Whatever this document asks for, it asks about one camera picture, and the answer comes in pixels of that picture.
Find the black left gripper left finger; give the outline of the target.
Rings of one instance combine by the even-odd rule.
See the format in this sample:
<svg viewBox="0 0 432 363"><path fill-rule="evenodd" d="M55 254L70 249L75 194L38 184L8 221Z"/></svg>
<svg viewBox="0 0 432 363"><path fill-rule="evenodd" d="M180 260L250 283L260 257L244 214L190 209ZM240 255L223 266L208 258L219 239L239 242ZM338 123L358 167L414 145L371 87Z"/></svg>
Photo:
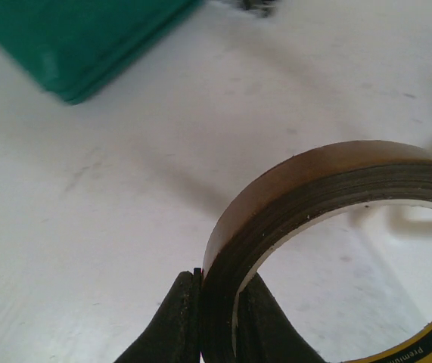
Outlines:
<svg viewBox="0 0 432 363"><path fill-rule="evenodd" d="M149 325L116 363L199 362L200 286L200 268L179 273Z"/></svg>

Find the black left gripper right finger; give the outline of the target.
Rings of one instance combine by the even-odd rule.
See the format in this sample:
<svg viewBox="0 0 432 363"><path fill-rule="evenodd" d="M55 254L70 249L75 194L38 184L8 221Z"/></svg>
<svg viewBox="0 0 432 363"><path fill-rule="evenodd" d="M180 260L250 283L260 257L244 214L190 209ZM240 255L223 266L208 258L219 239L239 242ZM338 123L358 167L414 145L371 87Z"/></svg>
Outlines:
<svg viewBox="0 0 432 363"><path fill-rule="evenodd" d="M324 359L294 329L259 275L239 295L236 360L319 363Z"/></svg>

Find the brown packing tape roll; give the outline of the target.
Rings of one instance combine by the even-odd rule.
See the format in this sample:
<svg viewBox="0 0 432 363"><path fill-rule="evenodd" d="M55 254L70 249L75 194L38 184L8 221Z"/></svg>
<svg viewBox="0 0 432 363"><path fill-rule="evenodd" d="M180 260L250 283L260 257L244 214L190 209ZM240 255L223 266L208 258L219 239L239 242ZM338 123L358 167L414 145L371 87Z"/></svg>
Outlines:
<svg viewBox="0 0 432 363"><path fill-rule="evenodd" d="M238 362L239 295L287 239L353 207L432 208L432 153L391 141L348 141L291 157L248 185L221 215L204 254L204 361Z"/></svg>

